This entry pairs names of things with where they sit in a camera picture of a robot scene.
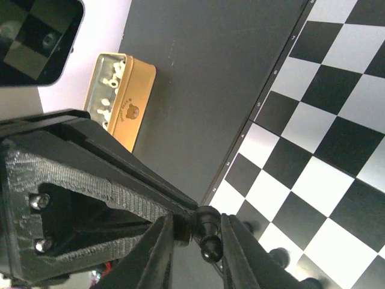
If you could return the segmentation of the black pawn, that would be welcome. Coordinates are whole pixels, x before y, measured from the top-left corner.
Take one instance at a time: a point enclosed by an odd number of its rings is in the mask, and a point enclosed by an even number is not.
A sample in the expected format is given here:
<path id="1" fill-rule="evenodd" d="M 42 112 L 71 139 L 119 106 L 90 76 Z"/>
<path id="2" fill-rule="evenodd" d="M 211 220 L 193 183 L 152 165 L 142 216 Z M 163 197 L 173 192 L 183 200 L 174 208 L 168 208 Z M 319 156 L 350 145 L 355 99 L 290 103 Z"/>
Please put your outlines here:
<path id="1" fill-rule="evenodd" d="M 202 258 L 207 263 L 217 263 L 223 256 L 219 237 L 221 214 L 212 206 L 201 206 L 195 213 L 194 237 L 200 247 Z"/>

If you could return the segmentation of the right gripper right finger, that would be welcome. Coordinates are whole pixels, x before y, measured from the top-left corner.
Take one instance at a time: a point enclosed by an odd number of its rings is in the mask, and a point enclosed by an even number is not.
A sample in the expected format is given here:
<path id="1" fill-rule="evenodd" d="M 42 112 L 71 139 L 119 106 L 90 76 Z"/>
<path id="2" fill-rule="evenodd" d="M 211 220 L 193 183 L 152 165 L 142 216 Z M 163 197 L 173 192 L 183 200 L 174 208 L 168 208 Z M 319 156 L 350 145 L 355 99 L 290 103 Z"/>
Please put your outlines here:
<path id="1" fill-rule="evenodd" d="M 301 284 L 278 266 L 234 215 L 221 215 L 225 288 L 286 289 Z"/>

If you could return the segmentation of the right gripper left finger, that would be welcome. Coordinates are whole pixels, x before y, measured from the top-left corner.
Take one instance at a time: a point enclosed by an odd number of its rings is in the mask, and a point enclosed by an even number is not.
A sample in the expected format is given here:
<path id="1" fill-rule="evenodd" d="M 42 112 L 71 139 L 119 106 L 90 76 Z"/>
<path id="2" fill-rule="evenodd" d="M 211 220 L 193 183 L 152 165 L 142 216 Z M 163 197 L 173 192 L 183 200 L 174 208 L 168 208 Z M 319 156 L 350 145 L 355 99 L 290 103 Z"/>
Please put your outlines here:
<path id="1" fill-rule="evenodd" d="M 96 288 L 170 288 L 173 247 L 173 216 L 167 214 L 151 225 Z"/>

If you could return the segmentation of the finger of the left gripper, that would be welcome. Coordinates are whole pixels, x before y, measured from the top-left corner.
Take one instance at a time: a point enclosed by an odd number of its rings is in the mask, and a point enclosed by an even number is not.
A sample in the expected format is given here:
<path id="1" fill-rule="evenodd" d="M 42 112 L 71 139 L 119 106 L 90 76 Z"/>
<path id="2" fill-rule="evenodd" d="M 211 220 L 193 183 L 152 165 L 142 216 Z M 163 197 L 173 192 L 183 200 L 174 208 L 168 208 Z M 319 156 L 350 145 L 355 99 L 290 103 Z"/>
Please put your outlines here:
<path id="1" fill-rule="evenodd" d="M 159 217 L 174 244 L 198 205 L 148 169 L 90 114 L 1 122 L 1 273 L 40 283 L 124 258 Z"/>

